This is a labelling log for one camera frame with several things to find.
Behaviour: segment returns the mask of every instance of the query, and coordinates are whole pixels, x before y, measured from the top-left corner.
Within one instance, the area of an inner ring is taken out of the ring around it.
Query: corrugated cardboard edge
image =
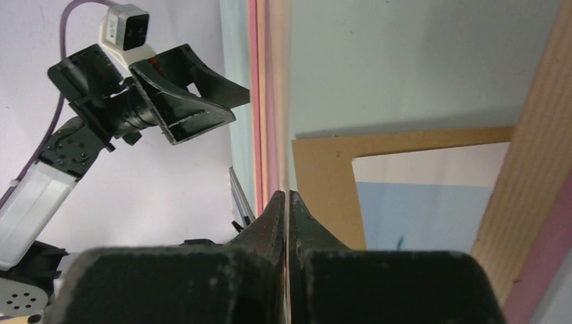
[[[351,161],[356,157],[508,142],[513,127],[294,140],[297,188],[312,215],[344,244],[366,240]]]
[[[564,0],[471,251],[501,304],[571,168],[572,0]]]

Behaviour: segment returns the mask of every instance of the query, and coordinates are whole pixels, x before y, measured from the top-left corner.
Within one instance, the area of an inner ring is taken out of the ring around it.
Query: pink edge
[[[260,146],[260,87],[258,79],[258,26],[256,21],[256,0],[248,0],[248,34],[250,48],[250,84],[252,89],[252,126],[254,137],[254,194],[256,196],[255,214],[264,210],[262,204],[262,152]]]
[[[572,247],[572,170],[505,302],[510,324],[529,323]]]
[[[268,22],[268,30],[266,31],[266,43],[268,48],[272,49],[272,39],[270,30],[270,5],[266,5],[266,13],[264,17]],[[279,190],[278,184],[278,147],[276,138],[276,101],[274,94],[274,69],[272,50],[266,54],[266,157],[268,168],[268,195],[272,196],[274,191]]]

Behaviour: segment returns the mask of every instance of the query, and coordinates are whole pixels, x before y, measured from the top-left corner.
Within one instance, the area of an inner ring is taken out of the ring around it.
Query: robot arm
[[[43,309],[65,251],[36,242],[45,225],[112,138],[135,144],[140,131],[159,126],[175,145],[235,120],[231,109],[249,102],[248,89],[208,68],[189,45],[156,55],[145,44],[148,14],[133,5],[110,8],[100,44],[128,66],[123,79],[99,45],[50,67],[48,76],[77,113],[45,144],[34,165],[0,208],[0,313]],[[190,93],[194,84],[200,93]],[[24,294],[26,303],[20,299]]]

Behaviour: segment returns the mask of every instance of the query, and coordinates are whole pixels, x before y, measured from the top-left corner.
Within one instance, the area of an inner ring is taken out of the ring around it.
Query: white ceiling
[[[59,61],[59,15],[68,0],[6,0],[0,49],[0,190],[29,158],[49,124],[57,90],[47,69]],[[135,0],[150,12],[148,43],[158,52],[189,43],[223,73],[219,2]],[[86,4],[68,22],[68,54],[97,40],[106,8]],[[61,122],[74,113],[65,107]],[[135,146],[104,151],[40,235],[43,242],[84,250],[101,245],[225,241],[235,235],[228,167],[228,127],[171,146],[158,128]]]

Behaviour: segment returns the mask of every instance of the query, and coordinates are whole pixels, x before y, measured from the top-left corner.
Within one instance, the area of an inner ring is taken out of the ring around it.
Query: light blue wall
[[[514,124],[559,5],[293,0],[291,138]]]
[[[358,182],[371,250],[470,252],[492,188]]]
[[[250,61],[248,56],[248,12],[246,1],[220,0],[225,54],[225,76],[250,88]],[[233,109],[236,121],[230,124],[233,166],[254,210],[254,151],[252,130],[252,106]]]

